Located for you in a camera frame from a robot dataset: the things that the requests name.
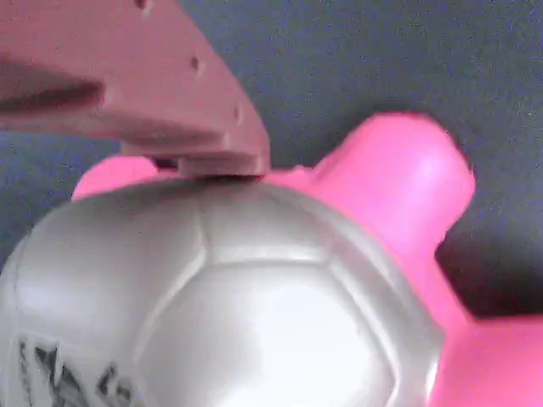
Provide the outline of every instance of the blue-gray background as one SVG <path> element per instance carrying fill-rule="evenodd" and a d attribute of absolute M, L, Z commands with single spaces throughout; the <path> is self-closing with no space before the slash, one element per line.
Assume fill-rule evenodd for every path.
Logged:
<path fill-rule="evenodd" d="M 543 2 L 181 3 L 259 109 L 277 166 L 314 164 L 372 112 L 440 120 L 479 187 L 439 250 L 447 276 L 480 315 L 543 311 Z M 0 263 L 115 150 L 0 134 Z"/>

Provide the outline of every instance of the pink plastic toy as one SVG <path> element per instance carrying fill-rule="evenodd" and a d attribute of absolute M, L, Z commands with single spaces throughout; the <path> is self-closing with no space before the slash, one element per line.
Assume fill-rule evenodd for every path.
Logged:
<path fill-rule="evenodd" d="M 179 171 L 160 170 L 153 160 L 140 156 L 106 159 L 83 176 L 74 192 L 74 200 L 130 184 L 165 178 L 213 173 L 262 174 L 265 171 L 268 162 L 267 147 L 262 147 L 261 144 L 265 133 L 254 109 L 243 92 L 238 90 L 238 85 L 230 74 L 224 74 L 226 69 L 221 62 L 216 62 L 216 56 L 200 38 L 201 35 L 192 23 L 183 20 L 183 25 L 175 25 L 176 17 L 173 15 L 177 15 L 177 18 L 179 16 L 174 13 L 169 1 L 137 2 L 143 14 L 142 10 L 139 10 L 138 14 L 135 8 L 129 10 L 123 2 L 110 4 L 103 1 L 74 1 L 70 2 L 70 6 L 51 6 L 52 8 L 46 11 L 43 11 L 42 5 L 32 8 L 24 6 L 23 2 L 15 2 L 18 6 L 13 3 L 11 6 L 4 4 L 0 8 L 4 15 L 9 12 L 19 18 L 8 23 L 10 32 L 16 32 L 17 36 L 10 38 L 8 51 L 0 52 L 4 61 L 8 61 L 4 62 L 3 72 L 11 72 L 9 78 L 17 78 L 17 81 L 30 84 L 28 87 L 32 91 L 45 82 L 47 86 L 58 86 L 60 83 L 61 87 L 66 89 L 69 78 L 77 76 L 79 79 L 75 88 L 79 91 L 63 93 L 61 99 L 67 100 L 67 104 L 73 107 L 74 100 L 70 100 L 70 97 L 76 95 L 75 101 L 82 103 L 82 108 L 52 110 L 50 108 L 58 107 L 57 104 L 48 105 L 46 109 L 40 105 L 40 114 L 36 116 L 32 110 L 34 108 L 20 109 L 22 104 L 28 103 L 28 99 L 20 94 L 20 88 L 12 86 L 14 90 L 8 90 L 11 93 L 6 97 L 4 87 L 4 99 L 11 101 L 0 103 L 0 118 L 5 124 L 4 127 L 64 132 L 79 129 L 81 131 L 77 133 L 81 135 L 122 139 L 129 152 L 143 152 L 161 158 L 185 157 L 182 162 L 189 163 L 188 166 L 181 167 L 180 174 Z M 106 8 L 109 8 L 109 12 L 102 14 Z M 87 18 L 92 20 L 86 23 L 88 25 L 74 23 L 71 26 L 73 32 L 81 31 L 81 37 L 65 39 L 63 31 L 42 29 L 52 23 L 49 20 L 40 20 L 41 16 L 45 19 L 47 14 L 54 14 L 56 21 L 63 21 L 65 28 L 70 25 L 67 21 L 72 20 L 71 13 L 75 11 L 85 11 Z M 28 13 L 31 13 L 33 19 L 22 18 Z M 133 22 L 135 19 L 140 19 L 138 24 L 148 25 L 147 28 L 136 26 Z M 15 24 L 24 25 L 30 34 L 21 34 L 20 28 L 14 28 Z M 89 40 L 90 33 L 97 26 L 104 29 L 103 33 L 97 34 L 96 39 Z M 177 73 L 173 72 L 176 69 L 168 65 L 167 61 L 170 54 L 176 53 L 176 44 L 166 40 L 153 42 L 156 33 L 151 31 L 151 27 L 156 30 L 157 27 L 164 29 L 164 37 L 182 38 L 184 45 L 190 43 L 188 39 L 193 40 L 196 36 L 199 40 L 195 47 L 203 50 L 204 56 L 213 63 L 206 63 L 205 68 L 200 66 L 202 60 L 199 57 L 194 58 L 192 49 L 188 51 L 184 48 L 182 58 L 176 54 L 175 58 L 172 56 L 172 60 L 186 60 L 187 72 L 179 70 L 178 78 L 175 78 Z M 48 32 L 50 37 L 41 34 L 39 40 L 28 42 L 27 36 L 35 35 L 38 31 Z M 121 38 L 127 37 L 131 40 L 123 43 Z M 59 49 L 44 48 L 44 42 L 63 43 L 63 46 Z M 137 53 L 140 46 L 145 46 L 150 52 L 150 48 L 157 44 L 159 49 L 153 51 L 156 59 Z M 81 47 L 85 48 L 87 58 L 83 58 L 81 53 L 75 50 Z M 117 56 L 113 51 L 120 47 L 123 48 L 123 53 Z M 88 59 L 92 59 L 93 63 L 87 66 Z M 36 65 L 31 66 L 30 70 L 21 68 L 21 60 L 31 61 Z M 42 67 L 47 61 L 48 70 L 65 69 L 66 75 L 57 78 L 46 74 L 48 70 L 42 70 Z M 124 77 L 120 74 L 127 72 L 130 69 L 128 65 L 132 63 L 142 67 L 141 80 L 136 81 L 135 76 Z M 213 79 L 208 82 L 206 91 L 199 90 L 197 85 L 193 84 L 194 78 L 187 80 L 192 84 L 188 88 L 190 97 L 181 101 L 174 100 L 179 93 L 170 92 L 169 87 L 181 89 L 180 83 L 185 81 L 183 78 L 189 75 L 191 70 L 197 71 L 196 76 L 200 75 L 200 70 L 204 72 L 202 75 L 211 73 Z M 154 89 L 144 84 L 150 77 L 155 77 L 157 72 L 159 76 L 165 76 L 164 83 L 168 88 L 158 86 Z M 81 78 L 85 76 L 92 78 L 85 82 L 86 85 L 81 82 Z M 96 85 L 95 77 L 100 80 L 99 85 Z M 213 87 L 212 81 L 219 81 L 224 87 Z M 183 91 L 187 89 L 186 83 L 183 82 Z M 107 91 L 104 94 L 100 93 L 103 89 Z M 97 92 L 102 95 L 98 98 L 99 102 L 94 98 L 98 95 Z M 205 99 L 215 92 L 235 94 L 236 97 L 229 96 L 227 108 L 224 108 L 221 103 L 209 104 L 209 99 Z M 56 93 L 53 98 L 56 98 L 57 102 L 60 100 L 58 95 Z M 147 97 L 154 100 L 153 109 L 148 109 Z M 198 100 L 201 102 L 194 109 L 188 102 L 192 97 L 200 98 Z M 178 112 L 170 110 L 172 103 L 185 103 L 183 106 L 189 107 L 179 115 Z M 216 111 L 221 109 L 224 111 L 216 115 Z M 139 129 L 140 123 L 145 124 L 140 131 L 142 138 L 133 136 L 133 132 L 119 131 L 120 128 L 126 129 L 127 120 L 146 115 L 148 118 L 137 125 Z M 63 127 L 66 117 L 73 120 L 68 121 L 68 127 Z M 249 121 L 248 127 L 242 125 L 246 120 Z M 192 121 L 189 127 L 181 125 L 188 121 Z M 190 133 L 190 129 L 194 128 L 205 129 L 207 135 L 210 134 L 210 129 L 214 130 L 209 139 L 207 136 L 200 136 L 194 139 L 196 142 L 189 144 L 164 141 L 168 138 L 167 135 L 173 133 L 177 137 L 175 129 L 181 127 L 183 134 Z M 154 128 L 166 129 L 166 136 L 149 137 L 149 132 Z M 236 148 L 225 141 L 230 140 L 232 135 L 235 136 L 232 140 L 240 141 Z M 213 154 L 216 152 L 220 152 L 220 159 L 216 163 L 215 171 L 213 160 L 216 157 Z M 194 158 L 195 154 L 202 154 L 203 158 Z M 420 114 L 376 115 L 355 129 L 342 146 L 315 168 L 297 167 L 292 170 L 271 171 L 264 173 L 253 183 L 274 184 L 315 198 L 346 215 L 358 226 L 369 230 L 386 247 L 412 289 L 445 333 L 439 369 L 428 406 L 543 406 L 543 319 L 524 317 L 476 320 L 462 307 L 435 260 L 434 252 L 437 246 L 468 206 L 475 188 L 473 174 L 465 159 L 457 151 L 449 134 L 438 124 Z"/>
<path fill-rule="evenodd" d="M 130 176 L 112 181 L 112 171 Z M 163 176 L 171 174 L 145 159 L 108 159 L 84 176 L 75 198 Z M 477 321 L 436 263 L 435 249 L 466 209 L 475 183 L 450 136 L 431 119 L 375 116 L 315 169 L 272 172 L 260 182 L 292 188 L 340 210 L 394 254 L 446 332 L 429 406 L 543 405 L 543 320 Z"/>

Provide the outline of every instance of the pink toy piggy bank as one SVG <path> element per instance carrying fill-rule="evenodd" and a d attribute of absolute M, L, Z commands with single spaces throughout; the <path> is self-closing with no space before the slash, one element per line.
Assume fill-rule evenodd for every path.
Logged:
<path fill-rule="evenodd" d="M 429 118 L 375 116 L 314 169 L 177 178 L 107 159 L 20 244 L 4 406 L 543 406 L 543 320 L 476 321 L 434 258 L 474 180 Z"/>

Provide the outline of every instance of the pink plastic part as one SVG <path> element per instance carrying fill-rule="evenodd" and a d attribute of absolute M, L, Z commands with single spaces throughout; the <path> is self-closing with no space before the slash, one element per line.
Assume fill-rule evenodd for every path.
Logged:
<path fill-rule="evenodd" d="M 111 170 L 122 174 L 114 183 Z M 75 198 L 161 176 L 171 174 L 115 158 L 90 170 Z M 543 318 L 476 321 L 435 261 L 435 249 L 466 209 L 475 182 L 434 121 L 416 114 L 375 116 L 315 169 L 275 171 L 259 182 L 334 207 L 373 232 L 396 258 L 446 334 L 428 407 L 543 406 Z"/>
<path fill-rule="evenodd" d="M 260 175 L 267 134 L 175 0 L 0 2 L 0 128 L 123 141 L 192 175 Z"/>

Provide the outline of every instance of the hole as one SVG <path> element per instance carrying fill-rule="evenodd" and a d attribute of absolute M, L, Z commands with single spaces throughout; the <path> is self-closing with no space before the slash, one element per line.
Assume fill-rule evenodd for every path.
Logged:
<path fill-rule="evenodd" d="M 151 0 L 134 0 L 136 7 L 141 10 L 148 10 L 151 7 Z"/>
<path fill-rule="evenodd" d="M 196 76 L 202 75 L 204 67 L 204 63 L 198 57 L 190 58 L 190 68 L 196 73 Z"/>
<path fill-rule="evenodd" d="M 176 159 L 153 159 L 154 166 L 159 170 L 178 170 L 179 162 Z"/>
<path fill-rule="evenodd" d="M 244 111 L 241 109 L 240 105 L 236 105 L 234 108 L 234 119 L 236 120 L 237 125 L 241 125 L 244 122 Z"/>

